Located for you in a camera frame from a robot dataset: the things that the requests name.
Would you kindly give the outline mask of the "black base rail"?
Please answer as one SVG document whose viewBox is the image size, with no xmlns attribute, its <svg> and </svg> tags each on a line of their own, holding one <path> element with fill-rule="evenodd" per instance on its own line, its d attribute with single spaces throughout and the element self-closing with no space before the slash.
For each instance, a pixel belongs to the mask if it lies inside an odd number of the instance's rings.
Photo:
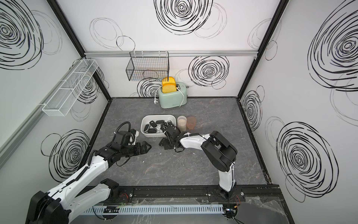
<svg viewBox="0 0 358 224">
<path fill-rule="evenodd" d="M 226 192 L 218 185 L 182 185 L 182 186 L 120 186 L 117 189 L 119 195 L 133 198 L 195 198 L 203 197 L 209 201 L 229 199 L 243 199 L 246 196 L 280 195 L 280 187 L 270 185 L 236 185 L 230 192 Z"/>
</svg>

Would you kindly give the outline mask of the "beige cylindrical cup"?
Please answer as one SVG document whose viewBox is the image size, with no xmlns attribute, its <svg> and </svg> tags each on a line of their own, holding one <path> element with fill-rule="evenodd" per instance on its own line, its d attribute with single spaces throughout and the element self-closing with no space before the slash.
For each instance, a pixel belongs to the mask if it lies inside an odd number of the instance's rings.
<svg viewBox="0 0 358 224">
<path fill-rule="evenodd" d="M 177 118 L 177 126 L 181 132 L 186 131 L 187 118 L 185 116 L 179 116 Z"/>
</svg>

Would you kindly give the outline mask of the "white mesh wall shelf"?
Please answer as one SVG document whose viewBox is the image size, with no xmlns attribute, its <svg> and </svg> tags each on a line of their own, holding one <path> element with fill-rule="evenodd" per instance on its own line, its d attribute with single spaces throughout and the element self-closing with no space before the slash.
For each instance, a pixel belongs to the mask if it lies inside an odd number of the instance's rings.
<svg viewBox="0 0 358 224">
<path fill-rule="evenodd" d="M 94 59 L 82 59 L 69 71 L 42 111 L 48 116 L 66 116 L 98 68 Z"/>
</svg>

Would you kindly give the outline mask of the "yellow toast slices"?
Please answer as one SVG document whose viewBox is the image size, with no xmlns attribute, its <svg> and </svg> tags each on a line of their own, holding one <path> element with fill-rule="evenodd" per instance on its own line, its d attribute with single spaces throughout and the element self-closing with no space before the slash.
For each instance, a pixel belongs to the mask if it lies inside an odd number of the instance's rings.
<svg viewBox="0 0 358 224">
<path fill-rule="evenodd" d="M 162 93 L 171 93 L 177 91 L 176 81 L 173 77 L 165 77 L 162 79 Z"/>
</svg>

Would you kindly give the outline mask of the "round cork coaster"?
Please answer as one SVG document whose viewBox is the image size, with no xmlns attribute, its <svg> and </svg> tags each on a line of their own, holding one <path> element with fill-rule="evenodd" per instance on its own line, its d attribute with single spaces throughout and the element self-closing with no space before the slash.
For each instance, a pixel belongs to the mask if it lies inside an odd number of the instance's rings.
<svg viewBox="0 0 358 224">
<path fill-rule="evenodd" d="M 187 117 L 186 126 L 189 130 L 193 130 L 196 126 L 197 119 L 193 116 Z"/>
</svg>

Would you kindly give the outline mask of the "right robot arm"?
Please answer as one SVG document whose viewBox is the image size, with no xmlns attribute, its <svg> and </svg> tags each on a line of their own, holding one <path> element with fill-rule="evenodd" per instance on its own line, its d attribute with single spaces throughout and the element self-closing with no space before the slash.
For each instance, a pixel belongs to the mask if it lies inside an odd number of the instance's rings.
<svg viewBox="0 0 358 224">
<path fill-rule="evenodd" d="M 205 153 L 212 165 L 219 173 L 219 187 L 228 196 L 235 191 L 236 180 L 234 166 L 237 149 L 220 132 L 213 131 L 211 134 L 180 133 L 170 135 L 166 133 L 159 145 L 165 150 L 173 149 L 197 149 Z"/>
</svg>

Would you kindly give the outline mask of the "white storage box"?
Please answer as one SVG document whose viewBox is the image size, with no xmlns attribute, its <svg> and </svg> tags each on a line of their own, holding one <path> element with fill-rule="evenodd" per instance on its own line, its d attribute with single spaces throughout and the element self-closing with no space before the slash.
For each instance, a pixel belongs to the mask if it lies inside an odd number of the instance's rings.
<svg viewBox="0 0 358 224">
<path fill-rule="evenodd" d="M 176 118 L 173 115 L 147 115 L 142 119 L 140 127 L 141 133 L 145 137 L 165 137 L 166 135 L 161 130 L 161 125 L 169 121 L 173 125 L 176 125 Z"/>
</svg>

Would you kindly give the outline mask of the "black key bottom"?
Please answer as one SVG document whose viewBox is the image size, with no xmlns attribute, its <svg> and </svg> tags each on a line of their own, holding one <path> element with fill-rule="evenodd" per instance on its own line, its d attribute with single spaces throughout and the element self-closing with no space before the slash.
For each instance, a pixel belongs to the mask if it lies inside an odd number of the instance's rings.
<svg viewBox="0 0 358 224">
<path fill-rule="evenodd" d="M 157 133 L 157 129 L 155 128 L 149 128 L 147 133 Z"/>
</svg>

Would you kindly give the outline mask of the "mint green toaster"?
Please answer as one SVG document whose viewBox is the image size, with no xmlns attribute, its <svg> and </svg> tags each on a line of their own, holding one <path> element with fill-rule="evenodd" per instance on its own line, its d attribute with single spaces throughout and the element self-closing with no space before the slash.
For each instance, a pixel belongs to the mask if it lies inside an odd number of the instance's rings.
<svg viewBox="0 0 358 224">
<path fill-rule="evenodd" d="M 177 91 L 171 93 L 163 93 L 162 87 L 158 90 L 159 104 L 161 108 L 168 109 L 173 107 L 181 107 L 187 103 L 187 87 L 183 82 L 176 84 Z"/>
</svg>

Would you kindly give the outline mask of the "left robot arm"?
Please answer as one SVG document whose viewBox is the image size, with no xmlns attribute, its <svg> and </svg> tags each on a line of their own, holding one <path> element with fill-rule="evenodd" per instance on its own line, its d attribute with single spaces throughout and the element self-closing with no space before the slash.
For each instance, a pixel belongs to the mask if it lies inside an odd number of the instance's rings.
<svg viewBox="0 0 358 224">
<path fill-rule="evenodd" d="M 97 203 L 106 200 L 118 202 L 122 196 L 128 200 L 129 195 L 120 194 L 119 184 L 109 178 L 87 192 L 83 190 L 121 158 L 130 159 L 133 156 L 144 155 L 151 148 L 152 146 L 144 141 L 127 146 L 109 143 L 93 151 L 88 163 L 67 180 L 46 193 L 39 191 L 32 196 L 25 222 L 27 224 L 69 224 Z"/>
</svg>

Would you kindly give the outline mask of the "white car key fob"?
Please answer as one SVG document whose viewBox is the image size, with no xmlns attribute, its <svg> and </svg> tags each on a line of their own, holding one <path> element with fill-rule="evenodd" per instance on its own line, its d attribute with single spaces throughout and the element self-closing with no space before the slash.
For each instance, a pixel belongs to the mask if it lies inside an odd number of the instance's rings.
<svg viewBox="0 0 358 224">
<path fill-rule="evenodd" d="M 157 125 L 156 130 L 157 130 L 157 133 L 162 133 L 161 125 Z"/>
</svg>

